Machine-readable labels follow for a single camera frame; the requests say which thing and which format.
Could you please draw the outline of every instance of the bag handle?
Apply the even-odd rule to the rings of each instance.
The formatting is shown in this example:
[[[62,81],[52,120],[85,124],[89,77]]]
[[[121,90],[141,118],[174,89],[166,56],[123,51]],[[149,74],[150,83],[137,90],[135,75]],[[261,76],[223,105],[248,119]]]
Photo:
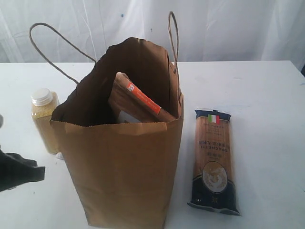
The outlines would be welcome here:
[[[175,30],[176,30],[176,38],[177,38],[177,47],[175,51],[175,48],[173,46],[173,38],[172,38],[172,29],[171,29],[171,18],[173,19],[174,25],[175,25]],[[177,65],[177,60],[178,60],[178,51],[179,51],[179,33],[178,33],[178,26],[177,26],[177,21],[174,13],[170,11],[168,14],[168,34],[170,36],[170,41],[172,45],[172,52],[173,52],[173,59],[174,59],[174,66],[175,66],[175,71],[177,72],[178,76],[178,98],[181,96],[181,90],[180,90],[180,80],[179,80],[179,71],[178,71],[178,65]]]
[[[60,71],[63,75],[65,75],[68,79],[74,81],[76,84],[78,84],[78,81],[75,80],[74,78],[72,78],[71,76],[68,76],[62,69],[60,69],[59,67],[57,67],[55,64],[53,64],[43,53],[42,51],[37,47],[37,45],[35,44],[35,42],[33,41],[32,38],[32,30],[38,26],[38,25],[43,25],[46,26],[48,28],[50,28],[51,30],[53,30],[56,34],[58,34],[61,38],[63,38],[69,45],[71,45],[73,48],[75,48],[78,52],[80,52],[81,54],[83,54],[84,56],[88,57],[90,60],[94,61],[96,63],[96,60],[93,59],[92,57],[88,56],[87,54],[85,54],[84,52],[82,52],[79,48],[77,48],[75,45],[73,45],[70,41],[68,41],[64,36],[62,36],[56,29],[54,29],[52,26],[40,22],[40,23],[35,23],[30,27],[30,31],[29,31],[29,38],[30,41],[32,43],[32,45],[34,46],[34,48],[36,49],[36,51],[40,54],[40,56],[42,56],[50,65],[52,65],[55,69],[57,69],[58,71]]]

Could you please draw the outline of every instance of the plastic jar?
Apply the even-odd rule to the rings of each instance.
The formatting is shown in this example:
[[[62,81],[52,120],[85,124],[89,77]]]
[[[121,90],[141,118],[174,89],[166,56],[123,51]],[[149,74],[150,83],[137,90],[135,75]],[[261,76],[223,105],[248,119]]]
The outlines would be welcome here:
[[[32,94],[31,98],[32,118],[40,136],[49,153],[58,153],[59,145],[50,125],[52,113],[59,105],[57,94],[47,88],[40,88]]]

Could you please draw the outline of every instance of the spaghetti package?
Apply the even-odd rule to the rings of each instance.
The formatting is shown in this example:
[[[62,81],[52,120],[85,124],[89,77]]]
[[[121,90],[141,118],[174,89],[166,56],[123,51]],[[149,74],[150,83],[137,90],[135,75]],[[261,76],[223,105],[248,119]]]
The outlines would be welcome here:
[[[231,161],[231,115],[216,110],[196,110],[196,114],[193,190],[188,205],[240,215]]]
[[[108,99],[118,123],[170,122],[175,119],[118,72]]]

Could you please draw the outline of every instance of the white tag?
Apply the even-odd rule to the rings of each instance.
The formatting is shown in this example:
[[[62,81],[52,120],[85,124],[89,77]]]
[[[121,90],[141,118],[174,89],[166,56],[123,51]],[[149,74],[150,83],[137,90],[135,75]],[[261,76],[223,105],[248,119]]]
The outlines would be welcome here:
[[[118,122],[119,123],[140,123],[138,119],[135,117],[132,117],[130,114],[121,111],[118,117]]]

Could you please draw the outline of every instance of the brown paper bag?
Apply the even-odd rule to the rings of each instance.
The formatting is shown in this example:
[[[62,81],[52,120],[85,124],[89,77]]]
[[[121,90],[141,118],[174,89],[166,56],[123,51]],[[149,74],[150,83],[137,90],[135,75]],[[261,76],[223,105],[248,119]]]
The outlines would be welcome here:
[[[169,21],[170,16],[176,26],[172,12]],[[109,47],[92,72],[52,114],[51,125],[90,225],[119,229],[163,227],[183,126],[178,49],[177,54],[173,51],[175,66],[167,51],[152,42],[128,38]],[[115,117],[107,101],[117,72],[126,73],[175,120],[113,124]]]
[[[118,123],[170,122],[175,119],[121,72],[115,76],[108,103]]]

